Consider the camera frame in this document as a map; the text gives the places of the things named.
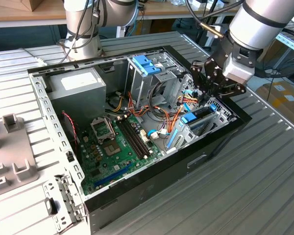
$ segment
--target robotic arm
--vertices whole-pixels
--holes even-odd
[[[202,66],[193,61],[195,85],[207,97],[231,97],[246,92],[256,59],[294,16],[294,0],[245,0],[220,39],[218,49]]]
[[[138,15],[138,0],[65,0],[68,34],[64,48],[70,59],[102,53],[98,27],[128,26]]]

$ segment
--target green circuit board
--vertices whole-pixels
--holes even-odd
[[[127,121],[132,126],[137,127],[138,131],[142,130],[140,123],[134,116],[128,117]],[[139,159],[127,138],[124,136],[124,133],[118,127],[117,122],[112,121],[111,124],[116,134],[115,139],[105,140],[102,145],[98,143],[91,126],[84,130],[79,136],[81,140],[79,148],[79,154],[82,159],[81,167],[85,174],[82,187],[85,195],[95,192],[103,186],[122,178],[124,175],[162,156],[158,147],[151,141],[148,141],[145,146],[149,150],[150,155]],[[96,185],[100,180],[106,180],[107,178],[108,181],[105,183]]]

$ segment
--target yellow wire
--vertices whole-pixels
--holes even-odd
[[[119,102],[119,105],[117,106],[117,108],[116,108],[116,109],[112,110],[113,112],[117,112],[118,110],[120,110],[120,108],[121,108],[121,105],[122,105],[122,99],[123,99],[123,97],[120,97],[120,102]]]
[[[185,98],[188,98],[188,99],[192,99],[192,100],[196,100],[197,101],[197,99],[196,98],[192,98],[192,97],[190,97],[190,96],[188,96],[188,95],[185,95],[184,96]]]

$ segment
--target ram slot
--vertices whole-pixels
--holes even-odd
[[[117,125],[140,160],[143,159],[144,156],[150,155],[145,144],[142,142],[127,120],[118,122]]]

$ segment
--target aluminum table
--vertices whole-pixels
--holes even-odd
[[[107,55],[171,45],[190,62],[207,54],[177,32],[102,40]],[[49,64],[60,47],[29,49]],[[42,183],[64,172],[38,109],[21,50],[0,52],[0,117],[24,118],[40,178],[0,195],[0,234],[56,234]],[[233,100],[252,121],[211,161],[104,227],[98,235],[294,234],[294,126],[254,92]],[[85,222],[65,235],[87,234]]]

